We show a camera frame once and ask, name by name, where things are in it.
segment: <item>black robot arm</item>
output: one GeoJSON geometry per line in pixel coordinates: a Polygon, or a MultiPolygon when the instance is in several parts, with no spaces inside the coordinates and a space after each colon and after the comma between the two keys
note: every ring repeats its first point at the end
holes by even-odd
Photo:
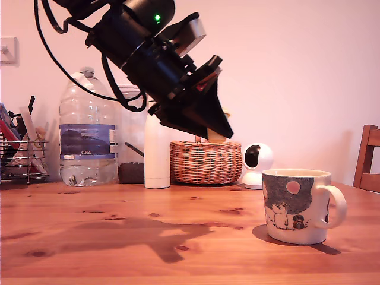
{"type": "MultiPolygon", "coordinates": [[[[72,24],[88,32],[86,45],[95,46],[102,53],[112,90],[128,110],[139,112],[145,106],[130,109],[110,73],[107,59],[140,88],[145,103],[145,92],[157,102],[149,113],[155,114],[162,125],[204,138],[207,138],[207,128],[227,138],[233,135],[217,97],[222,59],[214,55],[197,69],[187,54],[205,36],[198,13],[167,26],[175,13],[173,0],[54,1],[72,15],[66,19],[66,26],[72,24]],[[94,27],[86,27],[78,21],[106,4],[110,5],[109,10],[94,27]]],[[[48,0],[42,3],[54,28],[60,33],[66,32],[65,25],[60,28],[53,19],[48,0]]]]}

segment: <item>mug handle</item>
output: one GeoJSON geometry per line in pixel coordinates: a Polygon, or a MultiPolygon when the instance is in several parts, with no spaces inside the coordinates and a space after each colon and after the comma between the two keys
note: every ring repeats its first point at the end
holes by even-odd
{"type": "Polygon", "coordinates": [[[334,221],[332,221],[332,223],[327,223],[324,220],[324,217],[320,218],[315,222],[315,226],[327,230],[339,226],[346,218],[347,213],[347,203],[346,199],[343,196],[343,193],[338,188],[331,185],[321,185],[317,186],[316,188],[320,190],[326,190],[334,197],[335,203],[337,205],[337,217],[334,221]]]}

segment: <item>blue label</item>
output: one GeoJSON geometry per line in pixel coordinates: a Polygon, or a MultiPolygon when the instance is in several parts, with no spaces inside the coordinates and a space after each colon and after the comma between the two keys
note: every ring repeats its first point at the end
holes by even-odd
{"type": "Polygon", "coordinates": [[[67,123],[61,131],[61,159],[114,159],[115,126],[67,123]]]}

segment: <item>mug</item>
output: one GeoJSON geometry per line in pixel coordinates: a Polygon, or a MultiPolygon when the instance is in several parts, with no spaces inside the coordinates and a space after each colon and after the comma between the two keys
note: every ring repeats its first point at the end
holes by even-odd
{"type": "Polygon", "coordinates": [[[268,234],[282,242],[312,245],[326,239],[327,229],[346,217],[342,192],[331,186],[331,174],[320,170],[268,169],[262,172],[268,234]],[[330,194],[337,216],[328,221],[330,194]]]}

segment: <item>plastic water bottle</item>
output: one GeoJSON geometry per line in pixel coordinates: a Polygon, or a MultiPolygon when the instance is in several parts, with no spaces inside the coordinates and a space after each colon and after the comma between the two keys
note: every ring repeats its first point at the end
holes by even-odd
{"type": "MultiPolygon", "coordinates": [[[[107,96],[104,85],[85,67],[72,74],[87,89],[107,96]]],[[[116,178],[115,104],[95,97],[71,81],[61,98],[60,145],[63,182],[93,186],[116,178]]]]}

